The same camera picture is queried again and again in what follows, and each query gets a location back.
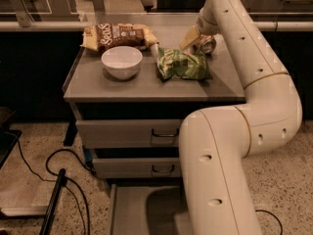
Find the green chip bag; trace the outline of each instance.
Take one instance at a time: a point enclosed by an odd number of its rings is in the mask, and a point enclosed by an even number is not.
[[[206,55],[201,50],[190,55],[180,50],[158,47],[157,68],[163,79],[172,77],[193,80],[212,79]]]

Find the floor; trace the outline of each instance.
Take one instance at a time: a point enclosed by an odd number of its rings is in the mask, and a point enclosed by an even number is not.
[[[91,1],[76,2],[78,11],[92,13]],[[143,12],[140,0],[105,0],[105,3],[110,12]],[[22,131],[22,153],[31,168],[45,179],[56,179],[46,170],[45,163],[54,151],[64,148],[67,123],[16,122],[11,128]],[[73,145],[66,148],[72,149],[83,160],[79,135]],[[281,221],[285,235],[312,235],[313,124],[303,124],[284,147],[269,154],[246,158],[243,164],[255,208],[273,213]],[[66,175],[81,186],[90,211],[90,234],[106,234],[110,203],[108,185],[92,176],[74,155],[67,152],[56,155],[49,166],[55,172],[64,168]],[[47,206],[54,188],[54,183],[42,181],[29,171],[18,146],[0,170],[0,185],[0,208]],[[68,188],[78,199],[86,220],[80,193],[72,183]],[[265,235],[280,234],[280,225],[272,215],[267,212],[257,215]],[[11,235],[39,234],[42,221],[42,218],[0,220],[0,230],[6,229]],[[78,206],[67,188],[62,189],[50,234],[84,234]]]

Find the brown chip bag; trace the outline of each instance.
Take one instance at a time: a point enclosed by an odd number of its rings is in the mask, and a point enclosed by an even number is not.
[[[132,46],[140,50],[157,43],[152,31],[143,24],[101,23],[85,27],[81,46],[105,52],[115,46]]]

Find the gray countertop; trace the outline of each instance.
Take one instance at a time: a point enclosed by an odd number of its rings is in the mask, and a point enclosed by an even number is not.
[[[178,48],[197,14],[103,15],[101,23],[145,24],[151,28],[160,47]],[[158,76],[152,53],[144,51],[141,71],[130,80],[119,81],[103,72],[101,54],[85,49],[65,91],[65,100],[75,103],[95,102],[238,102],[245,93],[221,35],[217,48],[207,57],[213,79],[204,81]]]

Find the black cable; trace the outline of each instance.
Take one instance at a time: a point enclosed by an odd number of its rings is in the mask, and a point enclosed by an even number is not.
[[[265,213],[268,213],[268,214],[272,215],[278,221],[278,223],[279,223],[279,225],[281,227],[280,235],[283,235],[283,224],[273,213],[271,213],[270,211],[267,211],[267,210],[255,210],[255,211],[256,212],[265,212]]]
[[[56,182],[56,180],[45,179],[45,178],[43,178],[40,174],[38,174],[37,172],[35,172],[35,171],[32,170],[32,168],[30,167],[29,163],[26,161],[25,157],[23,156],[19,136],[17,136],[17,135],[14,134],[14,133],[8,132],[8,131],[6,131],[6,132],[4,132],[4,133],[9,134],[9,135],[12,135],[12,136],[14,136],[14,137],[17,139],[17,143],[18,143],[18,146],[19,146],[19,152],[20,152],[21,158],[22,158],[23,162],[26,164],[26,166],[28,167],[28,169],[30,170],[31,173],[33,173],[34,175],[36,175],[37,177],[39,177],[39,179],[42,180],[42,181],[46,181],[46,182]],[[80,164],[81,164],[86,170],[88,170],[89,172],[91,172],[91,174],[92,174],[93,176],[95,176],[95,175],[93,174],[93,171],[90,170],[85,164],[83,164],[83,162],[80,160],[79,156],[78,156],[73,150],[71,150],[71,149],[60,149],[60,150],[57,150],[56,152],[52,153],[52,154],[48,157],[48,159],[47,159],[45,165],[46,165],[47,171],[48,171],[50,174],[55,175],[55,176],[58,176],[57,173],[53,172],[53,171],[48,167],[48,163],[49,163],[49,161],[52,159],[52,157],[55,156],[56,154],[58,154],[59,152],[70,152],[71,154],[75,155],[76,158],[78,159],[78,161],[80,162]],[[78,203],[78,200],[77,200],[76,196],[74,195],[74,193],[73,193],[68,187],[66,187],[66,188],[69,190],[69,192],[71,193],[71,195],[74,197],[74,199],[76,200],[76,203],[77,203],[77,206],[78,206],[78,210],[79,210],[79,214],[80,214],[80,216],[81,216],[82,223],[83,223],[83,227],[84,227],[84,234],[89,235],[89,234],[90,234],[90,213],[89,213],[89,207],[88,207],[87,198],[86,198],[86,196],[85,196],[83,190],[81,189],[81,187],[78,185],[77,182],[75,182],[73,179],[71,179],[71,178],[69,178],[69,177],[66,177],[66,179],[67,179],[68,181],[72,182],[72,183],[78,188],[80,194],[81,194],[82,197],[83,197],[84,204],[85,204],[85,207],[86,207],[86,215],[87,215],[87,233],[86,233],[86,225],[85,225],[85,222],[84,222],[84,219],[83,219],[83,216],[82,216],[82,211],[81,211],[80,205],[79,205],[79,203]]]

